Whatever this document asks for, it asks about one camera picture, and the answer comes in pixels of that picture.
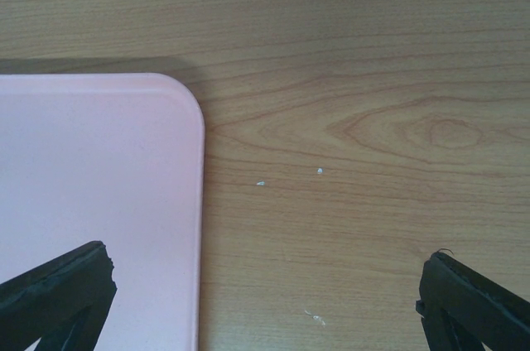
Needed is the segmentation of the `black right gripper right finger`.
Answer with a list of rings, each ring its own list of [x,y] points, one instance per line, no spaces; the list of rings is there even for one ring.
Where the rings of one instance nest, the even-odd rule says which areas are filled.
[[[529,349],[529,302],[442,251],[425,261],[419,296],[430,350]]]

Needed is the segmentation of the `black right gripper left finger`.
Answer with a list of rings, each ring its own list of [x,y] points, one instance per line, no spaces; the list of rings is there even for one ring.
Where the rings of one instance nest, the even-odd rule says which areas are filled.
[[[1,284],[1,349],[93,350],[117,286],[91,241]]]

